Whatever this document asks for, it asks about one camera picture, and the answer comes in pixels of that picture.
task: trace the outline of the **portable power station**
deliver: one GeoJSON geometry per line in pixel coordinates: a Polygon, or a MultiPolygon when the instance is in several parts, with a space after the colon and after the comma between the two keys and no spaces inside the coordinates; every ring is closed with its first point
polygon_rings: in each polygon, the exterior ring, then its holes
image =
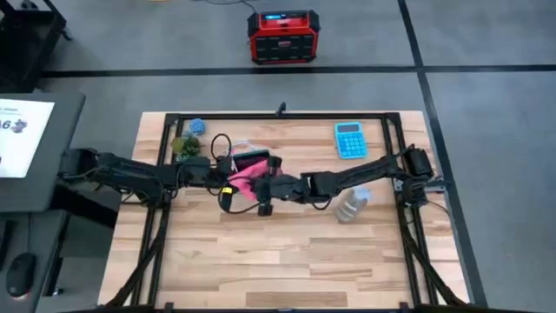
{"type": "Polygon", "coordinates": [[[313,10],[253,13],[248,18],[253,62],[311,62],[316,57],[319,30],[319,16],[313,10]]]}

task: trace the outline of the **blue object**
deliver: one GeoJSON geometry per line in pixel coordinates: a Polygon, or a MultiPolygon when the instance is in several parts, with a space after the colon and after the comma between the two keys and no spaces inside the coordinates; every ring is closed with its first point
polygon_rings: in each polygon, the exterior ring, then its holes
{"type": "Polygon", "coordinates": [[[361,123],[337,123],[334,126],[336,146],[341,159],[355,159],[367,156],[367,144],[361,131],[361,123]]]}
{"type": "Polygon", "coordinates": [[[189,123],[189,131],[199,136],[205,132],[205,122],[201,118],[194,118],[189,123]]]}

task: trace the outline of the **blue calculator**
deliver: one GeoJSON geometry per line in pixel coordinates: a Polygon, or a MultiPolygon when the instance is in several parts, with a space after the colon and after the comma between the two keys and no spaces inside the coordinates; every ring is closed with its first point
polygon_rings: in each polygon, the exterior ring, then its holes
{"type": "Polygon", "coordinates": [[[367,145],[361,131],[361,123],[337,123],[334,127],[338,153],[342,159],[363,158],[367,156],[367,145]]]}

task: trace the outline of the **wooden tabletop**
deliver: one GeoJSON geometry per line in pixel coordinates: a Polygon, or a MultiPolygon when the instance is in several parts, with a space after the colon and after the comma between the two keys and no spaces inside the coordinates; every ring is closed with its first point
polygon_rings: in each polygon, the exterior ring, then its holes
{"type": "MultiPolygon", "coordinates": [[[[165,114],[143,113],[135,160],[156,163],[165,114]]],[[[425,149],[435,164],[422,113],[401,111],[400,115],[407,144],[425,149]]],[[[334,143],[333,126],[338,122],[341,120],[208,120],[207,132],[200,137],[202,155],[210,156],[210,141],[221,132],[233,142],[248,139],[267,147],[271,154],[282,157],[284,172],[295,176],[306,171],[344,170],[386,154],[380,122],[360,120],[368,157],[341,160],[334,143]]],[[[215,150],[224,148],[222,141],[215,150]]],[[[156,306],[173,302],[179,309],[385,309],[396,308],[399,302],[411,303],[392,183],[381,179],[367,187],[374,200],[347,224],[334,216],[343,193],[325,211],[274,201],[275,213],[262,218],[255,212],[226,214],[206,190],[180,190],[170,211],[156,306]]],[[[444,198],[428,196],[438,204],[421,209],[431,262],[456,295],[467,301],[450,222],[441,208],[446,206],[444,198]]],[[[250,204],[235,196],[231,210],[250,204]]],[[[135,268],[145,218],[146,209],[140,206],[121,207],[99,303],[113,297],[135,268]]],[[[422,272],[417,267],[426,302],[422,272]]],[[[148,286],[149,278],[150,274],[145,276],[143,286],[148,286]]]]}

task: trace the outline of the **gray floor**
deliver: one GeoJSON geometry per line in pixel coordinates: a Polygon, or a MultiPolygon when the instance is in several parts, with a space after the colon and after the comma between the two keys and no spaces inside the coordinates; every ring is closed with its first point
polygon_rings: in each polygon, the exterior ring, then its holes
{"type": "MultiPolygon", "coordinates": [[[[556,63],[554,1],[407,2],[425,64],[556,63]]],[[[241,4],[54,3],[68,18],[75,41],[59,44],[51,70],[255,66],[245,44],[251,11],[241,4]]],[[[258,10],[312,8],[321,15],[319,56],[305,66],[413,63],[395,1],[253,4],[258,10]]],[[[428,79],[489,304],[553,311],[556,73],[432,74],[428,79]]],[[[143,111],[273,110],[282,101],[291,110],[424,110],[415,74],[62,78],[41,85],[87,95],[75,146],[127,157],[143,111]]],[[[105,254],[100,247],[97,256],[105,254]]],[[[94,292],[83,294],[94,297],[94,292]]]]}

